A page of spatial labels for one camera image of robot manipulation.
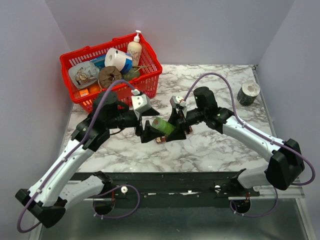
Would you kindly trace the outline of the green pill bottle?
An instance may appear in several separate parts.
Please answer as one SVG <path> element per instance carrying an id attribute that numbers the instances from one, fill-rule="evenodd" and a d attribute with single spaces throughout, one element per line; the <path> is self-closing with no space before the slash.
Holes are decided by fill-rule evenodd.
<path id="1" fill-rule="evenodd" d="M 166 136 L 170 135 L 174 130 L 175 126 L 167 122 L 166 120 L 162 119 L 161 117 L 156 117 L 151 126 L 156 130 L 164 133 Z"/>

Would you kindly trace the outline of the brown weekly pill organizer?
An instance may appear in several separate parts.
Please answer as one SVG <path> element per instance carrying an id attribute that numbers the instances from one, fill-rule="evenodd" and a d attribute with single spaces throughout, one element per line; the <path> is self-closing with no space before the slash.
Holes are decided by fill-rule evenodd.
<path id="1" fill-rule="evenodd" d="M 192 132 L 193 132 L 193 129 L 192 129 L 192 127 L 190 126 L 190 127 L 189 127 L 189 132 L 185 131 L 185 134 L 186 134 L 186 135 L 189 135 L 189 134 L 191 134 Z M 155 142 L 156 142 L 157 144 L 164 144 L 164 143 L 167 142 L 166 139 L 167 139 L 166 136 L 157 137 L 157 138 L 155 139 Z"/>

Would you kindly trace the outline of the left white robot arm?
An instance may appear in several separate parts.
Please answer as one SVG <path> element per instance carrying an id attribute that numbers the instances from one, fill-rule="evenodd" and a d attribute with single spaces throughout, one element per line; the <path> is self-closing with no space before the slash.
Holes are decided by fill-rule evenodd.
<path id="1" fill-rule="evenodd" d="M 133 90 L 132 107 L 120 101 L 113 91 L 101 92 L 93 101 L 92 111 L 81 121 L 71 135 L 65 149 L 50 169 L 33 186 L 20 189 L 15 198 L 23 204 L 39 224 L 53 227 L 67 209 L 89 197 L 107 197 L 112 190 L 112 180 L 98 171 L 87 179 L 67 188 L 66 185 L 78 168 L 106 142 L 111 129 L 135 128 L 141 142 L 153 139 L 150 124 L 142 125 L 143 116 L 158 116 L 151 107 L 149 97 Z"/>

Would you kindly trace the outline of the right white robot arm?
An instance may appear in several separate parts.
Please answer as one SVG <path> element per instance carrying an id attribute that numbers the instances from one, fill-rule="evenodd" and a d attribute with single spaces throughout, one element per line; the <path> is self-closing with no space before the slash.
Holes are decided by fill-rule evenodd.
<path id="1" fill-rule="evenodd" d="M 201 122 L 220 134 L 232 137 L 263 157 L 267 164 L 253 169 L 242 169 L 233 176 L 230 191 L 241 196 L 255 186 L 271 185 L 286 190 L 304 171 L 301 149 L 297 141 L 268 135 L 247 124 L 227 108 L 219 107 L 214 93 L 208 87 L 198 87 L 193 92 L 196 108 L 187 109 L 181 96 L 172 96 L 172 112 L 168 122 L 175 127 L 166 140 L 186 139 L 192 125 Z"/>

